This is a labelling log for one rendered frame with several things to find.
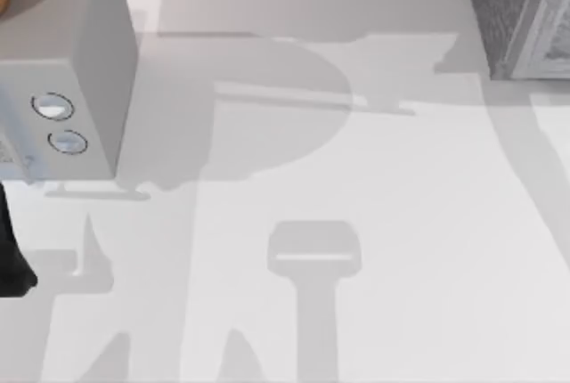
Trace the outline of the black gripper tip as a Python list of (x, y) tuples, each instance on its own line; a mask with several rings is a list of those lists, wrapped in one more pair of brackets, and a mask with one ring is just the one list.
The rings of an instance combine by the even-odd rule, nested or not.
[(16, 241), (5, 189), (0, 183), (0, 298), (24, 297), (37, 284), (37, 275)]

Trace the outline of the small microwave knob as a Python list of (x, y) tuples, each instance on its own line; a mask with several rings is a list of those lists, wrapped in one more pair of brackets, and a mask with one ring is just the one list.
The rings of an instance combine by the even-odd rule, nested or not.
[(47, 136), (50, 146), (62, 154), (78, 155), (88, 148), (88, 141), (80, 133), (73, 130), (61, 130)]

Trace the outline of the grey cabinet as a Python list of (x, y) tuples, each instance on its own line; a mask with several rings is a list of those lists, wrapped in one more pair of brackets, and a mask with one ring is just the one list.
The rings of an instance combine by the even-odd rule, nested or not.
[(471, 0), (490, 76), (570, 80), (570, 0)]

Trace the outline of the pale microwave oven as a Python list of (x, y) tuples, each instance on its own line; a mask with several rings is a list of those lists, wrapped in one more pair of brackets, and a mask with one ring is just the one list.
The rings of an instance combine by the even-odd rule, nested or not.
[[(115, 176), (138, 63), (126, 0), (10, 0), (0, 15), (0, 181), (108, 180)], [(57, 93), (75, 107), (54, 121), (31, 106)], [(73, 130), (87, 150), (47, 141)]]

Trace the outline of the large microwave knob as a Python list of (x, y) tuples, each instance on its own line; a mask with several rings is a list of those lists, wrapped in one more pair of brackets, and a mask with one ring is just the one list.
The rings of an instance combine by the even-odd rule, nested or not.
[(63, 121), (73, 116), (74, 104), (64, 95), (45, 93), (31, 97), (33, 110), (42, 118), (54, 121)]

